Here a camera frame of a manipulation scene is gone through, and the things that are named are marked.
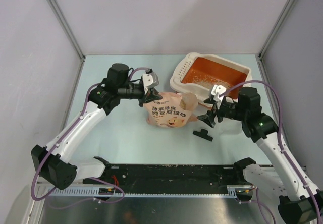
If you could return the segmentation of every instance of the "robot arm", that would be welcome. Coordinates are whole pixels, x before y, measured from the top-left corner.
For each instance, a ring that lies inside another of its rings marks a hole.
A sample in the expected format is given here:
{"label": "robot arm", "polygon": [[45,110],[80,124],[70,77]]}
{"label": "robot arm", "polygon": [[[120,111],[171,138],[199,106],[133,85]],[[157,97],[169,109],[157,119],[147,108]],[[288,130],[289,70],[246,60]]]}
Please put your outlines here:
{"label": "robot arm", "polygon": [[314,220],[318,210],[313,198],[316,199],[319,210],[322,210],[323,191],[320,191],[303,171],[282,136],[278,136],[278,126],[274,120],[261,112],[257,89],[241,88],[238,102],[228,102],[226,97],[222,96],[225,92],[224,86],[215,85],[209,92],[209,98],[204,101],[213,104],[212,109],[197,118],[211,127],[215,126],[215,117],[218,122],[223,118],[241,121],[244,134],[265,153],[282,183],[269,177],[250,158],[234,164],[241,178],[259,187],[267,196],[279,197],[278,209],[286,223],[307,223]]}
{"label": "robot arm", "polygon": [[32,149],[36,173],[39,171],[40,176],[61,190],[75,180],[102,175],[105,165],[99,158],[71,161],[85,136],[120,104],[121,99],[138,99],[141,107],[144,103],[162,99],[154,88],[159,82],[152,70],[144,73],[139,83],[130,81],[129,71],[127,65],[113,64],[107,77],[88,90],[79,115],[45,147],[36,145]]}

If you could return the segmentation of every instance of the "cat litter box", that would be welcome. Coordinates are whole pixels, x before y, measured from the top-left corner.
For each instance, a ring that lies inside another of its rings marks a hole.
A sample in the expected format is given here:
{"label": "cat litter box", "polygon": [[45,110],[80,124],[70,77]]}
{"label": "cat litter box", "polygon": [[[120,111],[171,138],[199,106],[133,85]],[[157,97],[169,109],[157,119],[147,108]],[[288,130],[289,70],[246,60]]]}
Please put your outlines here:
{"label": "cat litter box", "polygon": [[[212,105],[205,104],[203,101],[208,98],[209,89],[214,84],[220,84],[229,89],[251,79],[249,67],[216,55],[192,52],[176,66],[170,86],[178,93],[194,93],[200,104],[211,107]],[[228,96],[234,100],[238,99],[239,89],[231,91]]]}

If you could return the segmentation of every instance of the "purple cable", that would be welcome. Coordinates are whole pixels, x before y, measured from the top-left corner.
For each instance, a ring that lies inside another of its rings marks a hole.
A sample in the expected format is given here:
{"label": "purple cable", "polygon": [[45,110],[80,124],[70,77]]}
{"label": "purple cable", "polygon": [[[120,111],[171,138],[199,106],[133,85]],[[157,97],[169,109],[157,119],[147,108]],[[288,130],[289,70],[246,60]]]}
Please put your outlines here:
{"label": "purple cable", "polygon": [[[91,92],[91,89],[94,88],[95,86],[99,85],[100,83],[97,83],[97,84],[93,84],[86,92],[86,96],[85,96],[85,102],[84,102],[84,105],[83,105],[83,109],[82,109],[82,112],[80,114],[80,116],[83,116],[84,113],[85,113],[85,109],[86,109],[86,106],[87,106],[87,102],[88,102],[88,99],[89,99],[89,94]],[[80,122],[80,118],[78,117],[76,119],[76,121],[68,128],[68,130],[57,140],[57,142],[54,144],[54,146],[48,151],[48,153],[46,154],[46,156],[43,158],[43,160],[40,162],[37,170],[36,170],[36,173],[34,175],[34,178],[32,180],[32,184],[31,184],[31,198],[35,201],[40,201],[40,200],[43,200],[45,199],[48,195],[50,195],[55,189],[56,187],[52,188],[47,194],[43,195],[42,197],[38,198],[36,197],[36,194],[35,194],[35,186],[36,186],[36,183],[37,183],[37,179],[38,179],[38,175],[41,171],[41,168],[44,166],[45,162],[47,161],[47,159],[49,158],[49,156],[52,154],[52,152],[57,148],[56,144],[60,143],[69,133],[71,130],[73,130],[73,128]]]}
{"label": "purple cable", "polygon": [[106,181],[103,181],[103,180],[100,180],[100,179],[97,179],[97,178],[94,178],[94,177],[92,177],[92,178],[90,178],[90,179],[93,179],[93,180],[98,181],[98,182],[101,182],[101,183],[103,183],[103,184],[106,184],[106,185],[110,185],[110,186],[115,187],[116,189],[118,189],[118,190],[120,190],[120,191],[121,191],[122,196],[120,197],[120,199],[118,199],[118,200],[114,200],[114,201],[100,200],[100,199],[96,199],[96,198],[94,198],[94,197],[89,197],[89,198],[85,198],[85,199],[79,200],[79,201],[77,201],[77,202],[75,202],[75,203],[73,203],[73,204],[70,204],[70,205],[67,205],[67,206],[64,206],[64,207],[54,207],[54,206],[52,206],[52,205],[50,204],[50,202],[48,202],[48,206],[49,206],[50,208],[52,208],[52,209],[55,209],[55,210],[64,210],[64,209],[67,209],[67,208],[73,207],[73,206],[75,206],[75,205],[78,205],[79,203],[82,203],[82,202],[84,202],[84,201],[88,201],[88,200],[96,200],[96,201],[98,201],[99,203],[101,203],[101,202],[102,202],[102,203],[106,203],[106,204],[112,204],[112,203],[117,203],[117,202],[119,202],[119,201],[122,201],[122,200],[125,198],[126,193],[125,193],[125,192],[123,191],[123,189],[121,189],[119,186],[116,186],[116,185],[114,185],[114,184],[111,184],[111,183],[109,183],[109,182],[106,182]]}
{"label": "purple cable", "polygon": [[[294,169],[294,171],[296,172],[297,176],[300,178],[301,182],[303,183],[304,186],[307,186],[307,182],[306,179],[303,177],[302,173],[298,170],[297,166],[294,164],[294,162],[292,161],[292,159],[290,158],[290,156],[287,154],[287,152],[283,151],[284,150],[284,146],[282,143],[282,111],[281,111],[281,106],[280,106],[280,101],[278,98],[278,94],[275,91],[275,89],[268,83],[261,81],[261,80],[249,80],[249,81],[245,81],[242,83],[239,83],[235,86],[233,86],[232,88],[228,89],[226,92],[224,92],[223,94],[219,95],[219,97],[227,95],[230,91],[244,85],[244,84],[248,84],[248,83],[260,83],[263,84],[265,86],[267,86],[269,89],[272,90],[272,92],[274,93],[276,99],[277,99],[277,103],[278,103],[278,112],[279,112],[279,119],[278,119],[278,132],[277,132],[277,140],[278,140],[278,144],[279,144],[279,148],[281,149],[281,152],[283,153],[283,155],[285,156],[285,158],[287,159],[287,161],[289,162],[289,164],[292,166],[292,168]],[[322,219],[320,217],[320,210],[317,204],[317,201],[314,197],[313,192],[311,191],[311,189],[307,186],[305,187],[306,190],[308,191],[308,194],[310,195],[314,206],[315,206],[315,210],[316,210],[316,215],[317,215],[317,224],[321,224],[322,223]]]}
{"label": "purple cable", "polygon": [[261,215],[262,215],[262,217],[263,217],[264,221],[265,221],[267,224],[269,224],[270,222],[267,220],[267,217],[264,215],[264,212],[263,212],[263,210],[262,210],[261,204],[259,203],[259,201],[260,201],[260,198],[259,198],[259,188],[257,188],[257,190],[256,190],[256,197],[257,197],[258,207],[259,207],[260,213],[261,213]]}
{"label": "purple cable", "polygon": [[147,70],[150,70],[150,68],[147,68],[147,67],[140,67],[140,68],[136,68],[136,69],[134,69],[134,70],[131,72],[131,74],[129,75],[129,80],[131,80],[131,79],[132,79],[132,76],[133,76],[137,71],[139,71],[139,70],[145,70],[145,71],[147,71]]}
{"label": "purple cable", "polygon": [[[262,203],[261,201],[259,201],[259,200],[241,201],[241,200],[239,200],[239,199],[237,199],[237,201],[239,202],[239,204],[257,203],[258,205],[262,206],[263,208],[265,208],[265,209],[269,212],[269,214],[270,214],[270,215],[272,216],[272,218],[273,218],[274,224],[276,224],[276,219],[275,219],[275,217],[274,217],[274,214],[273,214],[273,213],[272,213],[272,211],[268,208],[268,206],[266,206],[266,205],[265,205],[264,203]],[[270,224],[270,222],[269,222],[267,219],[265,219],[265,218],[264,218],[264,220],[265,220],[266,224]]]}

